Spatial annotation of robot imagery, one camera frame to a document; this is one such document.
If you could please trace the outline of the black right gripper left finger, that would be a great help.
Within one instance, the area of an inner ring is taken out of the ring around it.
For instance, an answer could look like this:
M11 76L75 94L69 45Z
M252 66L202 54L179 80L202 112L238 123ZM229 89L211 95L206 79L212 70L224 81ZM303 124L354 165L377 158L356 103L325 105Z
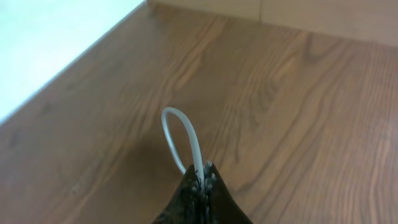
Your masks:
M152 224L202 223L201 187L193 165L183 175L170 202Z

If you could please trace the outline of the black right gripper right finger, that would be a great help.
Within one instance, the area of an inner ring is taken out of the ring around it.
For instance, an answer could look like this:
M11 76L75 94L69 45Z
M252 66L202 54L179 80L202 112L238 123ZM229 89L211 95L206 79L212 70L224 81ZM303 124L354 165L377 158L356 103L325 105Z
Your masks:
M213 178L210 202L217 223L252 224L252 221L234 201L214 163L208 161L204 166L204 171L206 178Z

